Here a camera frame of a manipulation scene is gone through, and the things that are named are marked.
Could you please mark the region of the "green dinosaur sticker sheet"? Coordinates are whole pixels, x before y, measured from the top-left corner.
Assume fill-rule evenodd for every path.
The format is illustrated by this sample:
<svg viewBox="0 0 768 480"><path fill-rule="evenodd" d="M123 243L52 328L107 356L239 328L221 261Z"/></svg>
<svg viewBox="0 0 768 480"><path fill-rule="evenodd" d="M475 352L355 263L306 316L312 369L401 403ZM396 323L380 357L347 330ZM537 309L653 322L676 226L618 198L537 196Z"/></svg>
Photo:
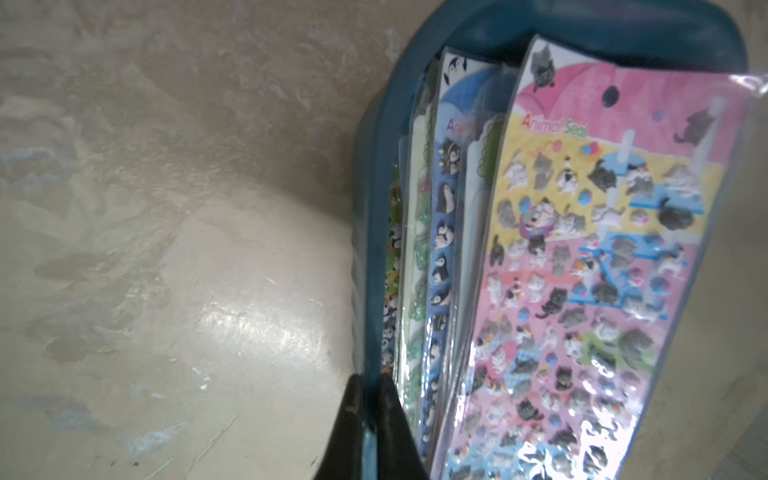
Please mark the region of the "green dinosaur sticker sheet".
<svg viewBox="0 0 768 480"><path fill-rule="evenodd" d="M430 142L433 124L433 105L426 106L412 119L407 150L409 163L403 195L404 243L401 270L403 308L398 382L402 406L412 425L418 423L420 404L419 391L426 317Z"/></svg>

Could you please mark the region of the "pink cat sticker sheet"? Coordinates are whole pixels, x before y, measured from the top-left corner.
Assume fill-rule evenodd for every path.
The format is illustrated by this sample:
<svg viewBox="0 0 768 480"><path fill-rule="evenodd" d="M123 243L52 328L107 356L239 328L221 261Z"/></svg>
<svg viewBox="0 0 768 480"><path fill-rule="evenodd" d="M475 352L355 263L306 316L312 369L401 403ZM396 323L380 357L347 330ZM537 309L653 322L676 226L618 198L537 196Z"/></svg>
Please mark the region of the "pink cat sticker sheet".
<svg viewBox="0 0 768 480"><path fill-rule="evenodd" d="M436 478L617 477L766 91L532 40Z"/></svg>

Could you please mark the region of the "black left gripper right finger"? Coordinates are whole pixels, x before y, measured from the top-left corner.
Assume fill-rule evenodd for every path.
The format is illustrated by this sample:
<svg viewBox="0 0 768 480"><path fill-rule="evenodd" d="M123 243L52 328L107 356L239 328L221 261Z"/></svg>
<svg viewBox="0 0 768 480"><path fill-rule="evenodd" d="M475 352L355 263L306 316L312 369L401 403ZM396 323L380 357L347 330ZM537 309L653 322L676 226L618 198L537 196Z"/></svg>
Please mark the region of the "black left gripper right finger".
<svg viewBox="0 0 768 480"><path fill-rule="evenodd" d="M389 374L382 374L378 383L376 438L379 480L428 479Z"/></svg>

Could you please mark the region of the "teal plastic storage box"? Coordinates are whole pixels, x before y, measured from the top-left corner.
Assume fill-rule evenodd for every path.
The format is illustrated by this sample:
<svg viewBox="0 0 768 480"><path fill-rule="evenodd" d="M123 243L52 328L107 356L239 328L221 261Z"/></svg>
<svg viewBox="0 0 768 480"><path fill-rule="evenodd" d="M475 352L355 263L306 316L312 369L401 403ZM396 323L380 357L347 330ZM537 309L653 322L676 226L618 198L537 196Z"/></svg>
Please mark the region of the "teal plastic storage box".
<svg viewBox="0 0 768 480"><path fill-rule="evenodd" d="M367 407L364 479L378 479L376 407L382 374L392 377L402 406L398 373L403 195L412 119L426 106L434 106L445 49L501 66L479 97L482 106L476 116L476 136L466 150L458 218L458 277L440 378L438 436L429 462L418 451L420 404L416 425L406 417L428 479L439 479L433 470L442 455L445 428L463 377L502 130L529 45L538 36L631 68L755 75L747 70L746 50L735 24L724 11L704 1L448 1L425 22L370 104L354 146L353 338L354 363L363 379ZM392 373L385 373L381 354L393 166L400 173L402 246L395 364Z"/></svg>

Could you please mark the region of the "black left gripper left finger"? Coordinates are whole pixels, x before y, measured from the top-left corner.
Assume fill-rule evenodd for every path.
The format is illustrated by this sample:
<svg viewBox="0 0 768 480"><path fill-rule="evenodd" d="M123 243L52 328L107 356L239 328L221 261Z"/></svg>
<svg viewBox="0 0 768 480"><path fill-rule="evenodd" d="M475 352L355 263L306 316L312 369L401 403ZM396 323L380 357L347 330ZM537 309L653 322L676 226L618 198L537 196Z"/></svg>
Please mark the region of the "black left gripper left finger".
<svg viewBox="0 0 768 480"><path fill-rule="evenodd" d="M360 480L365 431L364 383L349 377L315 480Z"/></svg>

